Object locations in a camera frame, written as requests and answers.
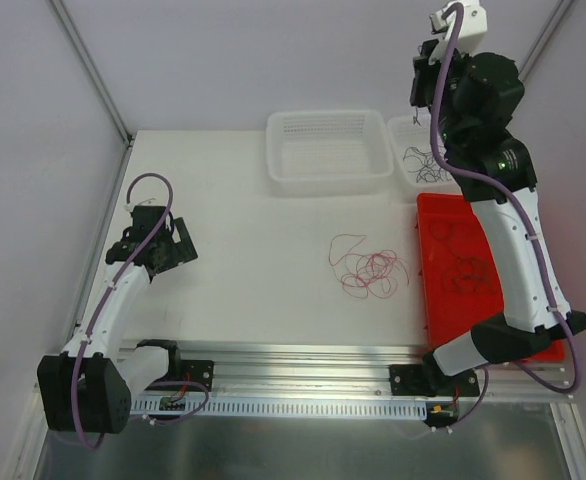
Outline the white perforated basket right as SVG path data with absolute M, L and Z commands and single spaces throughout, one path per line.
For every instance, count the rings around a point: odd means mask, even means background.
M 387 122 L 401 194 L 414 202 L 421 193 L 460 194 L 452 176 L 436 161 L 430 143 L 430 115 L 392 117 Z

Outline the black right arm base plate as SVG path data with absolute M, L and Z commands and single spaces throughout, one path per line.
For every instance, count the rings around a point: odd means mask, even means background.
M 477 397 L 479 381 L 473 370 L 466 370 L 455 376 L 436 375 L 428 378 L 422 365 L 392 364 L 389 366 L 389 381 L 393 396 L 437 396 Z

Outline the white perforated basket left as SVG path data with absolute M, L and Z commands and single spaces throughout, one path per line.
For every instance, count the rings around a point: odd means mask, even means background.
M 371 109 L 273 113 L 265 159 L 273 189 L 285 197 L 371 194 L 394 173 L 386 124 Z

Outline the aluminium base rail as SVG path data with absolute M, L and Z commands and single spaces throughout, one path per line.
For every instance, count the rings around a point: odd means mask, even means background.
M 183 358 L 214 362 L 214 396 L 372 399 L 390 398 L 389 365 L 417 364 L 416 346 L 277 345 L 178 341 Z M 554 386 L 572 377 L 564 363 L 527 363 Z M 513 364 L 489 367 L 488 402 L 570 402 Z

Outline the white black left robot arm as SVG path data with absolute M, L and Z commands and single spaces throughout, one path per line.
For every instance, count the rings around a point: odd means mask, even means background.
M 48 427 L 57 432 L 117 434 L 133 400 L 152 383 L 172 389 L 183 379 L 172 340 L 147 339 L 117 360 L 134 304 L 158 275 L 197 259 L 186 224 L 162 206 L 138 205 L 132 223 L 105 255 L 93 312 L 57 355 L 44 356 L 37 379 Z

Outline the aluminium frame post right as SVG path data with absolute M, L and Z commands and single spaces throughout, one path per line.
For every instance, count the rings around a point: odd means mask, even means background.
M 555 2 L 551 13 L 543 23 L 542 28 L 538 32 L 535 40 L 521 62 L 519 78 L 523 83 L 526 83 L 534 73 L 543 54 L 554 39 L 554 36 L 567 20 L 576 5 L 576 0 L 560 0 Z

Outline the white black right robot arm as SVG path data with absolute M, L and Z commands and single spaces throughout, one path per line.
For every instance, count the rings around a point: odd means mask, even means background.
M 524 95 L 515 63 L 458 50 L 436 60 L 440 44 L 425 41 L 414 58 L 410 103 L 428 109 L 436 162 L 459 185 L 484 231 L 503 309 L 424 355 L 422 383 L 436 395 L 463 372 L 520 364 L 586 330 L 586 314 L 571 308 L 552 269 L 530 153 L 507 129 Z

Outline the aluminium frame post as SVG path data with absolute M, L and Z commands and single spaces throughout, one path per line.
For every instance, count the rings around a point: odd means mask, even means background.
M 534 73 L 543 54 L 554 39 L 554 36 L 567 20 L 576 5 L 576 0 L 560 0 L 555 2 L 551 13 L 543 23 L 542 28 L 538 32 L 535 40 L 521 62 L 519 78 L 523 83 L 526 83 Z
M 129 146 L 133 141 L 133 134 L 126 126 L 123 116 L 116 106 L 66 2 L 63 0 L 47 0 L 46 4 L 58 22 L 63 35 L 68 40 L 74 55 L 79 61 L 82 70 L 87 76 L 118 137 L 126 146 Z

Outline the aluminium frame post left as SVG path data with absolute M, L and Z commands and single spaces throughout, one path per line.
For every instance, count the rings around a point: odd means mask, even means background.
M 58 22 L 63 35 L 68 40 L 74 55 L 79 61 L 82 70 L 87 76 L 118 137 L 126 146 L 129 146 L 133 141 L 133 134 L 126 126 L 123 116 L 116 106 L 66 2 L 63 0 L 47 0 L 46 4 Z

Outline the red plastic tray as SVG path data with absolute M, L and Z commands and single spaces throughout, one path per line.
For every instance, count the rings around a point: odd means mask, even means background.
M 421 193 L 416 204 L 428 345 L 435 348 L 504 303 L 488 241 L 463 197 Z

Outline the white perforated basket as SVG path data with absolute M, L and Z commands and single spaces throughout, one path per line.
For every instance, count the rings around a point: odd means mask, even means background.
M 436 161 L 430 143 L 430 115 L 392 117 L 387 122 L 401 194 L 414 202 L 421 193 L 460 194 L 452 176 Z
M 371 109 L 273 113 L 265 159 L 273 189 L 285 197 L 371 194 L 394 173 L 386 124 Z

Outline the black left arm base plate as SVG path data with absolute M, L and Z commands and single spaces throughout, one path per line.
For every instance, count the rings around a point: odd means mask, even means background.
M 174 380 L 196 382 L 211 390 L 214 370 L 215 362 L 212 360 L 181 360 Z

